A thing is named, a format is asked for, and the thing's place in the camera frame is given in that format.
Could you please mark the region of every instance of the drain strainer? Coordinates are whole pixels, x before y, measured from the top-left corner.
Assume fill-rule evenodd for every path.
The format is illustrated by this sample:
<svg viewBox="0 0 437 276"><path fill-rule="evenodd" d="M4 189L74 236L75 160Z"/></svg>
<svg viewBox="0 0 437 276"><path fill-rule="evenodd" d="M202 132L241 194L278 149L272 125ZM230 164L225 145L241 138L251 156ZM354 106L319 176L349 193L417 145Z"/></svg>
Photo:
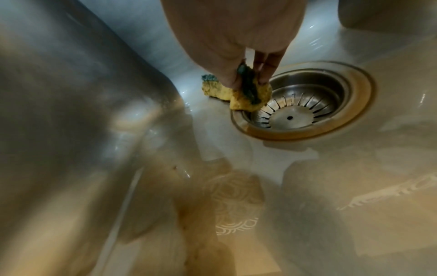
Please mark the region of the drain strainer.
<svg viewBox="0 0 437 276"><path fill-rule="evenodd" d="M232 112L240 130L271 140L320 135L355 118L371 98L369 79L354 67L315 62L293 69L270 80L272 99L261 110Z"/></svg>

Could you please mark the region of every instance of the drain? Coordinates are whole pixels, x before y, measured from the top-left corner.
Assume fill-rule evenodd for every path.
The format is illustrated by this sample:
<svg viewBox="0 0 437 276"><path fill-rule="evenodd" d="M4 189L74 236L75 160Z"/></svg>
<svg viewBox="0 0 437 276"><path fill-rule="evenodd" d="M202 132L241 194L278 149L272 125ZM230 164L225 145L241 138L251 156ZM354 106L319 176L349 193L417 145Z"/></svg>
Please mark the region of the drain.
<svg viewBox="0 0 437 276"><path fill-rule="evenodd" d="M296 65L270 83L272 99L263 108L232 113L240 130L263 139L300 139L331 131L356 117L371 96L371 83L362 71L331 62Z"/></svg>

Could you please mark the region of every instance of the sink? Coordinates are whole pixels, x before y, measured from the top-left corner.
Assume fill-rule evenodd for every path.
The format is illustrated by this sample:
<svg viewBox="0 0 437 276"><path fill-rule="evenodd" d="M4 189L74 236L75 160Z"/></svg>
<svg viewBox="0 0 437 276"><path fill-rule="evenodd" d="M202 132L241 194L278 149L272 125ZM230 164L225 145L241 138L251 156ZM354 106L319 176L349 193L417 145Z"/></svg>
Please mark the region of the sink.
<svg viewBox="0 0 437 276"><path fill-rule="evenodd" d="M203 96L159 2L3 1L0 274L437 273L432 4L364 2L310 0L276 79L344 65L370 101L275 141Z"/></svg>

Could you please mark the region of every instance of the human hand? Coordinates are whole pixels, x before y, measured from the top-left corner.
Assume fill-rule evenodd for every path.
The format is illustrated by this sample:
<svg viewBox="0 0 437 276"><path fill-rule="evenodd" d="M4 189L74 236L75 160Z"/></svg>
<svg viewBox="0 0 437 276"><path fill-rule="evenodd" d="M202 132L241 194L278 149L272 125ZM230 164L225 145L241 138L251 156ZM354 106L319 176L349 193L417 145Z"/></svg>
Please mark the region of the human hand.
<svg viewBox="0 0 437 276"><path fill-rule="evenodd" d="M267 83L296 37L306 0L161 0L187 54L227 87L239 89L238 65L255 50L254 69Z"/></svg>

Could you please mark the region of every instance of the stainless steel sink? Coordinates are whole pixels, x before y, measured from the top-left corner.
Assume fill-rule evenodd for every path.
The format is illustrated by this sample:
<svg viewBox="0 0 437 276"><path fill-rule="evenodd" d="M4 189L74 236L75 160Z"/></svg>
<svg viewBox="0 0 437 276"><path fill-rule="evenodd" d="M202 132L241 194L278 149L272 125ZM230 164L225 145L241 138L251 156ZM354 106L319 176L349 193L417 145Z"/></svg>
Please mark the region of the stainless steel sink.
<svg viewBox="0 0 437 276"><path fill-rule="evenodd" d="M158 1L3 0L0 275L437 274L434 4L373 2L310 0L277 71L359 68L370 103L271 141Z"/></svg>

